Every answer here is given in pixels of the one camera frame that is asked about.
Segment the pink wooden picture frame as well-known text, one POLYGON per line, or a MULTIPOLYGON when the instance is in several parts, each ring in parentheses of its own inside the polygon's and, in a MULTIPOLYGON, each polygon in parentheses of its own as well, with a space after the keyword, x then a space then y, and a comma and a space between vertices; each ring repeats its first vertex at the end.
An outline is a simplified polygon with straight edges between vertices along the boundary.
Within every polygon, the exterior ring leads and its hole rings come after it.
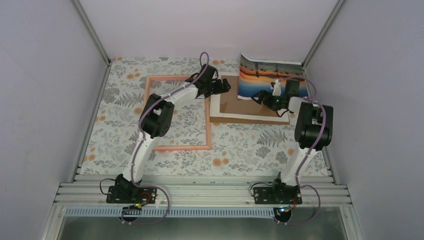
MULTIPOLYGON (((189 75, 149 75, 146 78, 144 102, 150 94, 164 95, 178 89, 189 75)), ((189 99, 177 103, 171 125, 154 151, 200 151, 211 149, 210 100, 189 99)))

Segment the brown frame backing board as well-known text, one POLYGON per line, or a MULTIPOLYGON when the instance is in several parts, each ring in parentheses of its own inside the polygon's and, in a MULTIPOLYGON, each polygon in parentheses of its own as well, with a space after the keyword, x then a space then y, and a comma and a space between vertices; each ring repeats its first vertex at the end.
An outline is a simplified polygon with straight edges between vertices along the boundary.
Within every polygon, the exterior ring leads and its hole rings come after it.
POLYGON ((211 123, 289 125, 289 114, 279 117, 275 111, 253 100, 238 98, 239 75, 235 72, 221 72, 220 79, 227 79, 231 89, 209 97, 209 120, 211 123))

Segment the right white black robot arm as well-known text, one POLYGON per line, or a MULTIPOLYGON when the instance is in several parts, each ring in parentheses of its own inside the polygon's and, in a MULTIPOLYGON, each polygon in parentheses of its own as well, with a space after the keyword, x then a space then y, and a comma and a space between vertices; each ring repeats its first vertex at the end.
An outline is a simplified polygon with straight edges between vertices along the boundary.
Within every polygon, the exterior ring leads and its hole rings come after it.
POLYGON ((290 197, 290 188, 301 188, 300 179, 312 158, 328 146, 333 134, 333 108, 322 105, 311 96, 300 95, 301 77, 276 79, 270 83, 271 91, 260 90, 251 96, 259 105, 276 112, 278 117, 286 113, 297 115, 294 129, 295 148, 286 167, 272 183, 271 198, 278 204, 290 197))

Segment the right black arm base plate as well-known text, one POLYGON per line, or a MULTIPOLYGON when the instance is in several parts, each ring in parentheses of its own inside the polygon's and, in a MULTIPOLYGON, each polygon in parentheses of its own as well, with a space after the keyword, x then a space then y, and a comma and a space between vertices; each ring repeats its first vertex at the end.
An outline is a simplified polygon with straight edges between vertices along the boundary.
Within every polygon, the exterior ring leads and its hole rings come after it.
POLYGON ((302 194, 298 186, 286 185, 285 188, 254 187, 253 197, 256 205, 301 205, 302 194))

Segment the sunset lake photo print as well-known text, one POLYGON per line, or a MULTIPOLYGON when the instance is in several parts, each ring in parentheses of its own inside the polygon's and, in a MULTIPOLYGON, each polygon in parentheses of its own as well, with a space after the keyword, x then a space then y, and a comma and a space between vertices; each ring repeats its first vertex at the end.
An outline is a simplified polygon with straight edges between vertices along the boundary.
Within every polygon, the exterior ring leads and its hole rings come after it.
POLYGON ((280 94, 283 95, 286 78, 297 80, 299 94, 305 97, 308 95, 308 90, 303 77, 304 71, 300 62, 258 60, 241 54, 237 97, 249 100, 252 95, 262 90, 272 93, 272 83, 276 80, 280 80, 280 94))

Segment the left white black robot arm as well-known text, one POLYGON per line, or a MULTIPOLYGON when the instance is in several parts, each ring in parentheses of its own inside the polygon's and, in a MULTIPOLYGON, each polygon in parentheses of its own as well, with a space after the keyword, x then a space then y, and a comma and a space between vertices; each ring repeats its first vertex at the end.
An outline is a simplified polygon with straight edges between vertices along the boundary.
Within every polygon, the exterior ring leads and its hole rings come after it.
POLYGON ((146 161, 159 139, 166 135, 172 123, 175 106, 199 97, 208 98, 229 92, 227 79, 218 78, 218 70, 204 64, 199 73, 191 75, 174 91, 158 95, 152 93, 138 121, 138 139, 131 160, 125 170, 116 177, 115 185, 108 194, 118 193, 119 199, 131 203, 139 197, 139 182, 143 178, 146 161))

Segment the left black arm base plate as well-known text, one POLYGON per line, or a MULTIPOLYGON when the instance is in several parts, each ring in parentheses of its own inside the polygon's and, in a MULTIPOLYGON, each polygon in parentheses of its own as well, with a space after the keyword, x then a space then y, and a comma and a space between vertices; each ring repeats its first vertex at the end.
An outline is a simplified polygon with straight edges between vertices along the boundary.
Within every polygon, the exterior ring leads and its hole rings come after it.
POLYGON ((132 187, 123 189, 118 186, 110 186, 108 189, 106 202, 108 204, 130 204, 144 205, 154 204, 157 196, 157 188, 154 187, 132 187))

